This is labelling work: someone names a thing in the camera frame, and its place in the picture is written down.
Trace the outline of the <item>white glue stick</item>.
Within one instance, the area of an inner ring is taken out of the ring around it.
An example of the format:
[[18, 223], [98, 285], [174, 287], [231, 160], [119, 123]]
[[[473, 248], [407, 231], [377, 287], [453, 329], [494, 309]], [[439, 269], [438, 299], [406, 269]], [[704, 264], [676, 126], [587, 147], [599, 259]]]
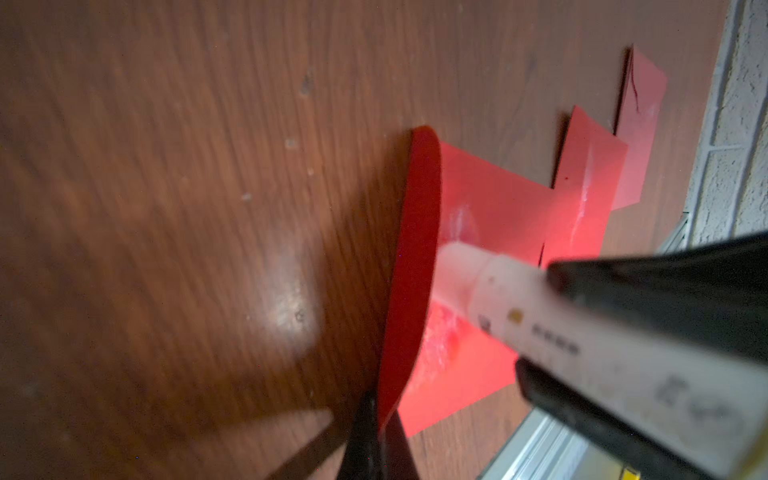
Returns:
[[433, 296], [709, 479], [767, 475], [767, 360], [638, 329], [558, 295], [546, 270], [461, 242]]

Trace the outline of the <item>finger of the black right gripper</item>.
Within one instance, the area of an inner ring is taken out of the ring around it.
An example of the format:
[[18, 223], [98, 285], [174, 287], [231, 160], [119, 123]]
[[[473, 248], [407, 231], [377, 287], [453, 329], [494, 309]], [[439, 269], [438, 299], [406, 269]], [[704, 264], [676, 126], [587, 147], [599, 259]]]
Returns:
[[669, 255], [557, 261], [553, 290], [635, 328], [721, 353], [767, 360], [767, 235]]
[[650, 438], [614, 418], [526, 359], [516, 362], [522, 396], [592, 444], [641, 473], [644, 479], [709, 479]]

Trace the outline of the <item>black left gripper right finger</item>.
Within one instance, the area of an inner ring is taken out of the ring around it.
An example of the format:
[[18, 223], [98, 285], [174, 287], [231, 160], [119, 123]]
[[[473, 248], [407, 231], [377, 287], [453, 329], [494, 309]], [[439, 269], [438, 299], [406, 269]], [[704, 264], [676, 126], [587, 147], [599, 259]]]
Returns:
[[379, 435], [380, 473], [384, 480], [420, 478], [400, 416], [393, 413]]

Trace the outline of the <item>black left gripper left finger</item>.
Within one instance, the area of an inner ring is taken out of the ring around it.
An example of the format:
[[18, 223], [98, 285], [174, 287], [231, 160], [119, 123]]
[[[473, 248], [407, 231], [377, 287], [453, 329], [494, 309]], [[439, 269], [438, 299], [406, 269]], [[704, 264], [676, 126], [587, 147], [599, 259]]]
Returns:
[[355, 413], [337, 480], [380, 478], [376, 394], [368, 391]]

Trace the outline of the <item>red envelope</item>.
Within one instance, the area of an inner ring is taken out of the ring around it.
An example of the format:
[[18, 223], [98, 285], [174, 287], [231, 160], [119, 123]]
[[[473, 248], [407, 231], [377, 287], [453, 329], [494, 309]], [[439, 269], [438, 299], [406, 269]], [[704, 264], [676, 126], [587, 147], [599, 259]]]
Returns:
[[628, 151], [613, 210], [641, 200], [666, 88], [666, 74], [633, 45], [627, 57], [615, 130], [615, 136], [627, 145]]
[[550, 188], [413, 129], [377, 387], [380, 425], [411, 437], [515, 380], [516, 354], [432, 297], [436, 253], [461, 241], [538, 265]]
[[541, 266], [600, 254], [628, 146], [573, 108], [554, 180]]

